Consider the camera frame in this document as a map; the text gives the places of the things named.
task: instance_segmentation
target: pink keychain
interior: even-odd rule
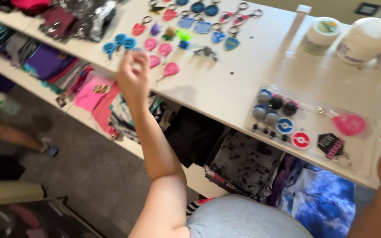
[[[166,64],[166,57],[168,56],[168,54],[170,54],[170,52],[172,51],[173,47],[171,44],[168,44],[168,43],[164,43],[164,44],[161,44],[159,47],[158,47],[158,52],[160,52],[160,55],[161,55],[161,62],[163,64]]]
[[[180,68],[177,65],[177,63],[168,63],[166,67],[164,67],[164,70],[162,71],[162,77],[155,80],[155,85],[159,86],[160,81],[163,80],[165,77],[173,76],[179,72]]]
[[[151,39],[145,40],[144,48],[145,48],[146,54],[150,55],[151,51],[155,49],[157,45],[158,45],[157,39],[151,38]]]
[[[150,69],[156,67],[161,62],[161,59],[158,56],[152,55],[152,56],[149,56],[149,59],[151,60],[151,62],[149,63],[149,68]]]
[[[320,114],[326,114],[331,117],[336,128],[345,136],[353,136],[359,134],[365,130],[367,123],[361,116],[354,114],[344,114],[339,115],[332,110],[327,110],[319,108],[318,112]]]

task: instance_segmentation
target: gray shirt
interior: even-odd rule
[[[191,238],[312,238],[288,214],[240,195],[205,203],[188,218],[186,226]]]

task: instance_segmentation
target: poke ball pin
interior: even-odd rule
[[[282,134],[290,134],[294,128],[295,124],[293,121],[286,117],[280,118],[276,124],[276,130]]]
[[[265,105],[256,105],[252,111],[254,118],[257,120],[263,120],[267,114],[266,109],[267,107]]]
[[[271,96],[270,105],[272,110],[279,110],[283,106],[283,97],[278,94]]]
[[[278,114],[275,111],[269,111],[265,116],[264,123],[269,126],[274,126],[279,120]]]
[[[259,104],[267,105],[271,100],[271,92],[268,91],[267,89],[261,89],[258,92],[257,99]]]
[[[291,136],[290,142],[298,149],[307,149],[311,144],[311,139],[307,133],[299,130]]]
[[[288,100],[283,106],[283,113],[286,116],[293,116],[299,108],[299,104],[294,100]]]

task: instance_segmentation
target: floor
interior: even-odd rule
[[[0,142],[27,168],[22,180],[42,184],[49,196],[68,195],[68,205],[107,237],[127,237],[145,202],[150,180],[143,161],[21,87],[9,95],[22,104],[9,122],[59,147],[55,158]],[[188,189],[188,202],[197,192]],[[374,191],[357,186],[357,215]]]

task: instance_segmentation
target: metal ring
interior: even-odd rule
[[[211,25],[211,28],[212,28],[213,30],[222,32],[222,31],[221,31],[221,24],[219,24],[219,23],[214,23],[214,24],[212,24],[212,25]]]
[[[191,14],[191,12],[188,11],[188,10],[184,10],[184,11],[182,11],[180,14],[181,14],[183,17],[187,17],[187,16],[189,16],[189,15]]]
[[[202,14],[195,14],[193,16],[193,19],[195,19],[195,21],[203,21],[204,20],[204,16]]]
[[[245,3],[245,2],[239,3],[237,5],[237,11],[239,12],[239,11],[246,10],[246,9],[248,9],[248,7],[249,7],[248,3]]]
[[[150,23],[151,21],[152,21],[152,17],[151,16],[146,16],[146,17],[144,17],[142,19],[142,25]]]
[[[262,17],[264,15],[264,12],[261,9],[255,9],[249,16],[250,17]]]
[[[177,4],[174,4],[174,3],[170,4],[170,5],[168,5],[167,9],[170,9],[170,10],[174,11],[174,10],[177,9]]]
[[[237,35],[239,33],[239,27],[232,26],[227,32],[229,32],[231,35]]]
[[[157,3],[158,3],[157,0],[149,0],[149,2],[148,2],[148,4],[149,4],[150,6],[155,6]]]

